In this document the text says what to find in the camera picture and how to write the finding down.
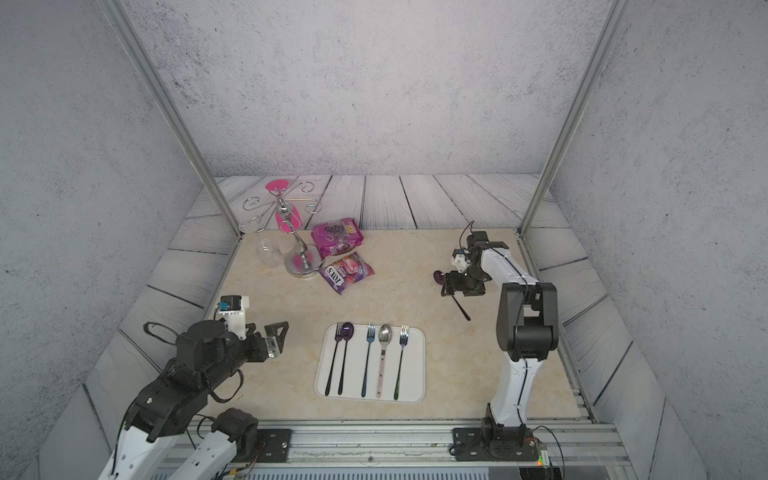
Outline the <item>rainbow green fork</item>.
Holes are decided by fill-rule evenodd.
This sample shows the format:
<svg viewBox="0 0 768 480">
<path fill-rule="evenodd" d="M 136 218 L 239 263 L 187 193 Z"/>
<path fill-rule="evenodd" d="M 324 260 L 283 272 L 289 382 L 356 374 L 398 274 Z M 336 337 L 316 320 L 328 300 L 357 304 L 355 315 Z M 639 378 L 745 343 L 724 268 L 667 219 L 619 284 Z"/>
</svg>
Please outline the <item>rainbow green fork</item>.
<svg viewBox="0 0 768 480">
<path fill-rule="evenodd" d="M 400 351 L 400 357 L 398 361 L 397 377 L 396 377 L 396 383 L 395 383 L 394 393 L 393 393 L 393 399 L 395 401 L 398 401 L 400 398 L 402 364 L 403 364 L 404 350 L 408 345 L 408 342 L 409 342 L 409 326 L 402 325 L 400 329 L 400 336 L 399 336 L 399 345 L 401 347 L 401 351 Z"/>
</svg>

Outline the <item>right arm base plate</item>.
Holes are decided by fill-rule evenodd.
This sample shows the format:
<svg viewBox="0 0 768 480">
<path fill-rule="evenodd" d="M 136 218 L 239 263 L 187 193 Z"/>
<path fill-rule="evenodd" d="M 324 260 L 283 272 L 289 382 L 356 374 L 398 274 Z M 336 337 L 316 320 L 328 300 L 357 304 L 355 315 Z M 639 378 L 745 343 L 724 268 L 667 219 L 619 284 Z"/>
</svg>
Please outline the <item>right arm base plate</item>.
<svg viewBox="0 0 768 480">
<path fill-rule="evenodd" d="M 449 454 L 459 462 L 542 461 L 538 441 L 525 425 L 518 427 L 454 428 Z"/>
</svg>

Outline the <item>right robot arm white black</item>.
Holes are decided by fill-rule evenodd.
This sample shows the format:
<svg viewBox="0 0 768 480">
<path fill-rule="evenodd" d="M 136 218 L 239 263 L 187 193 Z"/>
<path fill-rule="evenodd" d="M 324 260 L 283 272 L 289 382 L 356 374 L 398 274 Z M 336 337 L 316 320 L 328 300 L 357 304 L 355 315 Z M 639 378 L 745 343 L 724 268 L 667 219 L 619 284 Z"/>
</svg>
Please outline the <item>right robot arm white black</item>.
<svg viewBox="0 0 768 480">
<path fill-rule="evenodd" d="M 535 453 L 537 440 L 527 425 L 527 407 L 536 375 L 559 343 L 558 300 L 554 284 L 526 273 L 508 245 L 473 231 L 452 253 L 454 269 L 433 277 L 443 297 L 479 297 L 486 284 L 499 288 L 496 340 L 504 354 L 497 391 L 487 405 L 475 440 L 457 439 L 454 455 L 472 458 L 474 449 L 491 459 Z"/>
</svg>

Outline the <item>silver spoon pink handle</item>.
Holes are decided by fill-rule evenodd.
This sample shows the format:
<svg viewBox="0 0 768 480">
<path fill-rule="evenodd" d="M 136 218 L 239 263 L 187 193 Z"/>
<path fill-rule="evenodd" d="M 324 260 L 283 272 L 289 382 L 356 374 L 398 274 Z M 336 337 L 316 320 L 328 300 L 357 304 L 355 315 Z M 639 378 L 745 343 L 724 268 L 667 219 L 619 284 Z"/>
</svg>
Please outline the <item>silver spoon pink handle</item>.
<svg viewBox="0 0 768 480">
<path fill-rule="evenodd" d="M 383 324 L 379 330 L 380 357 L 377 378 L 376 397 L 380 398 L 383 393 L 384 375 L 386 367 L 386 353 L 389 343 L 392 340 L 392 328 L 389 324 Z"/>
</svg>

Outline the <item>rainbow purple spoon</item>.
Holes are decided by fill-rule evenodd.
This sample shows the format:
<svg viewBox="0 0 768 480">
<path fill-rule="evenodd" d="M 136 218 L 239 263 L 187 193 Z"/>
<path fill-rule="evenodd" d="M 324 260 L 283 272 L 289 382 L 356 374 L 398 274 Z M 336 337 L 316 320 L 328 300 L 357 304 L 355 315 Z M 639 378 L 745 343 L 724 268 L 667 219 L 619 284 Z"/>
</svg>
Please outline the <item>rainbow purple spoon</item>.
<svg viewBox="0 0 768 480">
<path fill-rule="evenodd" d="M 467 321 L 470 321 L 471 317 L 469 316 L 467 311 L 461 306 L 461 304 L 459 303 L 459 301 L 455 296 L 457 291 L 463 290 L 461 274 L 458 271 L 442 272 L 440 270 L 435 270 L 433 272 L 433 279 L 441 287 L 440 295 L 442 297 L 452 298 L 454 303 L 458 307 L 459 311 L 463 315 L 463 317 Z"/>
</svg>

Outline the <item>dark purple fork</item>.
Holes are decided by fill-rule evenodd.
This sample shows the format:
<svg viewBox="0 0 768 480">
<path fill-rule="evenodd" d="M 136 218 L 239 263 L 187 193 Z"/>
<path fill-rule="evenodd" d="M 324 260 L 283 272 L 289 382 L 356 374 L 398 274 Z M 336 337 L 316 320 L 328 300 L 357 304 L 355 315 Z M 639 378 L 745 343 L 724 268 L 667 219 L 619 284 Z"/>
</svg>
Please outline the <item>dark purple fork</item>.
<svg viewBox="0 0 768 480">
<path fill-rule="evenodd" d="M 329 368 L 328 377 L 327 377 L 327 381 L 326 381 L 325 392 L 324 392 L 324 394 L 326 396 L 328 396 L 330 394 L 330 391 L 331 391 L 331 384 L 332 384 L 332 378 L 333 378 L 333 370 L 334 370 L 334 367 L 335 367 L 336 354 L 337 354 L 339 343 L 343 339 L 342 333 L 343 333 L 343 324 L 342 323 L 337 323 L 336 324 L 336 330 L 335 330 L 335 336 L 334 336 L 334 341 L 335 341 L 334 351 L 333 351 L 333 354 L 332 354 L 332 357 L 331 357 L 331 366 Z"/>
</svg>

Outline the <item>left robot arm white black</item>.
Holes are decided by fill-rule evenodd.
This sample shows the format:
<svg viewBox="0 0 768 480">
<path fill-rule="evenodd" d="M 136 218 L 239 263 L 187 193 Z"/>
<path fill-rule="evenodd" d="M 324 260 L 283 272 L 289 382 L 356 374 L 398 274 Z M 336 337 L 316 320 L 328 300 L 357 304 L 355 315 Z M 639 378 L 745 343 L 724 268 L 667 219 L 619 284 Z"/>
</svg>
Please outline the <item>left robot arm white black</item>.
<svg viewBox="0 0 768 480">
<path fill-rule="evenodd" d="M 244 364 L 277 357 L 288 329 L 286 322 L 269 324 L 264 332 L 248 324 L 239 337 L 224 322 L 205 320 L 178 335 L 176 356 L 127 408 L 101 478 L 151 478 L 208 402 L 225 401 L 216 388 L 241 376 Z M 171 476 L 222 479 L 258 463 L 284 463 L 291 437 L 289 429 L 261 429 L 254 416 L 229 408 Z"/>
</svg>

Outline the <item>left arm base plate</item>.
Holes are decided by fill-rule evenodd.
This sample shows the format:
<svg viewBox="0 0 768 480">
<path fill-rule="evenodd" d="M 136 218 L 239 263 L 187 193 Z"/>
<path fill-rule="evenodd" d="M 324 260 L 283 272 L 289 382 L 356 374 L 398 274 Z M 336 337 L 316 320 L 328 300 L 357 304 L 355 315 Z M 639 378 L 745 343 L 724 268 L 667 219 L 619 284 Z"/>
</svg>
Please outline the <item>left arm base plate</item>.
<svg viewBox="0 0 768 480">
<path fill-rule="evenodd" d="M 250 428 L 235 440 L 233 463 L 285 463 L 288 461 L 291 429 Z"/>
</svg>

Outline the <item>blue fork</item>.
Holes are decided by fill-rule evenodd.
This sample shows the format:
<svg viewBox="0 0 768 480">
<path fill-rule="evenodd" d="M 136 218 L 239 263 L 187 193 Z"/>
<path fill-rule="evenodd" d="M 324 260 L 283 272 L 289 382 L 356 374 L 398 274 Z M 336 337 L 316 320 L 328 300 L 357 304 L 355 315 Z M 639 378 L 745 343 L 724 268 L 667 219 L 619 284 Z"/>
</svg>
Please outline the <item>blue fork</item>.
<svg viewBox="0 0 768 480">
<path fill-rule="evenodd" d="M 367 396 L 367 385 L 368 385 L 368 370 L 369 370 L 369 363 L 370 363 L 370 352 L 371 347 L 373 345 L 374 340 L 376 339 L 376 326 L 374 324 L 369 323 L 367 327 L 367 333 L 366 333 L 366 341 L 367 341 L 367 350 L 366 350 L 366 357 L 365 357 L 365 364 L 364 364 L 364 372 L 363 372 L 363 379 L 361 384 L 361 397 L 365 398 Z"/>
</svg>

